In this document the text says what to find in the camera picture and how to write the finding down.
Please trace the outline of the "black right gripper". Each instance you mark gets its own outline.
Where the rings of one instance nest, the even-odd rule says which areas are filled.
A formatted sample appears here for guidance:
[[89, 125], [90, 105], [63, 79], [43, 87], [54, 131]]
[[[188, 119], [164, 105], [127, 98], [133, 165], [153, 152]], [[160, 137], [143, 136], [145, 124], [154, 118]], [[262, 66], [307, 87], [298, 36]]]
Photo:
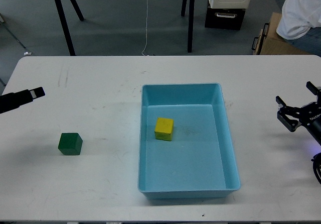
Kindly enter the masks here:
[[[307, 89], [320, 101], [321, 90], [313, 83], [306, 83]], [[277, 119], [290, 131], [294, 132], [303, 126], [320, 144], [320, 103], [311, 102], [301, 108], [288, 106], [280, 96], [276, 96], [278, 103]]]

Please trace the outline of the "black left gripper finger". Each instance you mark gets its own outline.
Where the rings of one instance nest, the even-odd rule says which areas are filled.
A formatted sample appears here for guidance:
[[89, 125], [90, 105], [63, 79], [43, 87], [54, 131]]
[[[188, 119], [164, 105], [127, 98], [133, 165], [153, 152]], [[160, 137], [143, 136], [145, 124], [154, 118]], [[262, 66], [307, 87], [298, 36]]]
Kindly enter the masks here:
[[1, 95], [1, 114], [17, 109], [20, 106], [33, 102], [34, 99], [45, 95], [42, 87]]

